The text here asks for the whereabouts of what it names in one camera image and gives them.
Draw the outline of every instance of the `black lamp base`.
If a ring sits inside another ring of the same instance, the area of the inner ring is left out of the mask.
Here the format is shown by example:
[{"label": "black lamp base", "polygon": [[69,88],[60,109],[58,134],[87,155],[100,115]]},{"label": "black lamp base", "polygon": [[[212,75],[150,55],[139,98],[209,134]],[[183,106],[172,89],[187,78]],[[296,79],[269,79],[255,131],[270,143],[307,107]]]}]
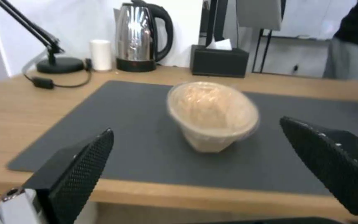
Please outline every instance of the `black lamp base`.
[{"label": "black lamp base", "polygon": [[48,74],[63,74],[77,72],[84,69],[84,62],[74,57],[57,57],[56,62],[50,64],[48,59],[37,63],[37,71]]}]

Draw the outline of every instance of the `stainless steel kettle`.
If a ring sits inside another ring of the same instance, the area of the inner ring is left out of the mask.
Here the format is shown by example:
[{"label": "stainless steel kettle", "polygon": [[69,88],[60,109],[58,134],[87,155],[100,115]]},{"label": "stainless steel kettle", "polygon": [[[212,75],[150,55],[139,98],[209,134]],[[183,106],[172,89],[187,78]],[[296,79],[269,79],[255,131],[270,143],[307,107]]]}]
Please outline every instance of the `stainless steel kettle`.
[{"label": "stainless steel kettle", "polygon": [[[167,44],[157,51],[158,35],[155,18],[165,22]],[[117,69],[130,72],[155,70],[155,64],[165,57],[173,43],[173,24],[161,6],[132,0],[121,6],[116,26]]]}]

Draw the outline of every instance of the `tissue box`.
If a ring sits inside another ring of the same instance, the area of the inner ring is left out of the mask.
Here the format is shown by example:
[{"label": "tissue box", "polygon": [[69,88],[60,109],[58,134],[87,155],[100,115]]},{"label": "tissue box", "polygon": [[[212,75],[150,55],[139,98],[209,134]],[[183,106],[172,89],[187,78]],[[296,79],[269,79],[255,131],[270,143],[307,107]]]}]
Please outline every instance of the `tissue box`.
[{"label": "tissue box", "polygon": [[244,78],[249,53],[239,48],[231,51],[191,46],[190,70],[193,75]]}]

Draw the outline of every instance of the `food container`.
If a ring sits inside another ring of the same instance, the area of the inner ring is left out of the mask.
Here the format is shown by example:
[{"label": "food container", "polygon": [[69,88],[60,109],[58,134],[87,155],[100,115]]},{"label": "food container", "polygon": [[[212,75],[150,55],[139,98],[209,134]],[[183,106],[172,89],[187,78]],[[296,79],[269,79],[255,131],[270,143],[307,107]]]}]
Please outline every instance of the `food container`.
[{"label": "food container", "polygon": [[213,82],[174,86],[167,107],[186,140],[199,152],[220,152],[250,136],[259,124],[258,110],[247,96]]}]

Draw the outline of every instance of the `kettle handle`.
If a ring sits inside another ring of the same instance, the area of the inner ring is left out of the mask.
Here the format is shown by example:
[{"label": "kettle handle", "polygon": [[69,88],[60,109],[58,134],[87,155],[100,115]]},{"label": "kettle handle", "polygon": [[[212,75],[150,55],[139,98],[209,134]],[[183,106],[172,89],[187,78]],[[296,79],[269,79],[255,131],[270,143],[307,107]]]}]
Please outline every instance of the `kettle handle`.
[{"label": "kettle handle", "polygon": [[168,54],[168,52],[171,50],[171,47],[173,44],[172,19],[169,16],[168,12],[163,7],[157,6],[154,4],[147,4],[147,5],[148,5],[148,8],[151,12],[151,15],[152,15],[154,21],[155,21],[155,18],[160,18],[160,19],[164,20],[164,22],[165,22],[165,30],[167,32],[167,44],[160,52],[157,52],[157,54],[155,56],[155,61],[160,61]]}]

